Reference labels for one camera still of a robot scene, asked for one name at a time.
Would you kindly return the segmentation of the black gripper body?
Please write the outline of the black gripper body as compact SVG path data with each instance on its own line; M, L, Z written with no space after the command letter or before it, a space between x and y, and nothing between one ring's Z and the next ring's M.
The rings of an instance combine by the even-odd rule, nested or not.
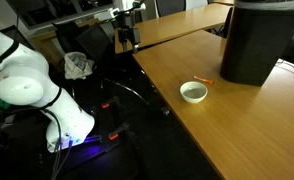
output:
M109 134L115 130L113 115L108 108L87 106L85 111L95 120L95 125L87 135L84 143L95 145L114 145L118 139L110 140Z

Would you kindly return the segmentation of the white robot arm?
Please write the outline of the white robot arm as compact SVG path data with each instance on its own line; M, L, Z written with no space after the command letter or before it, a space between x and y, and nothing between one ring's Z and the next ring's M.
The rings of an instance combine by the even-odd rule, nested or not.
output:
M0 99L12 105L30 105L50 119L47 149L82 144L95 119L49 77L49 65L39 52L0 32Z

